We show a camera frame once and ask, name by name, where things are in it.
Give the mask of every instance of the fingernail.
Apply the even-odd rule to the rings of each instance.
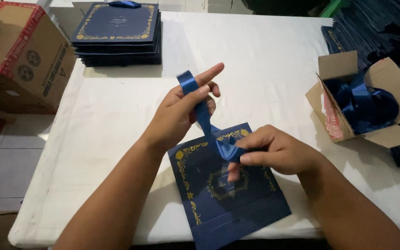
[[[203,85],[199,88],[200,94],[208,94],[209,93],[209,86],[208,85]]]
[[[240,163],[242,164],[250,164],[251,163],[251,157],[247,154],[244,154],[240,156]]]

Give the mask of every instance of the white tile floor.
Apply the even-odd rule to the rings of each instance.
[[[16,115],[0,134],[0,211],[19,210],[55,116]]]

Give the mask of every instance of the navy blue invitation card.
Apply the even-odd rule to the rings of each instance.
[[[72,43],[152,42],[158,4],[140,8],[118,8],[108,3],[93,3],[71,38]]]
[[[248,123],[223,129],[218,140],[241,139]],[[228,182],[228,162],[208,149],[204,137],[168,151],[197,250],[215,250],[288,215],[291,210],[268,167],[243,167]]]

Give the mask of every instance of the white table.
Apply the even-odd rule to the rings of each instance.
[[[362,139],[331,143],[305,93],[328,54],[320,26],[331,19],[163,12],[163,65],[84,69],[78,60],[55,124],[9,234],[17,247],[51,246],[83,202],[135,142],[187,69],[223,61],[222,97],[212,124],[272,124],[327,156],[400,228],[400,169]],[[183,141],[202,136],[197,126]],[[296,176],[275,173],[292,215],[245,238],[320,237]],[[167,155],[147,197],[135,244],[189,241],[192,235]]]

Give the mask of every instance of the right hand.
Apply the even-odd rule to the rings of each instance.
[[[311,146],[271,125],[265,125],[238,140],[236,146],[264,151],[243,154],[240,157],[241,164],[231,162],[228,166],[228,181],[238,180],[241,165],[268,166],[281,174],[292,175],[311,170],[327,161],[325,156]]]

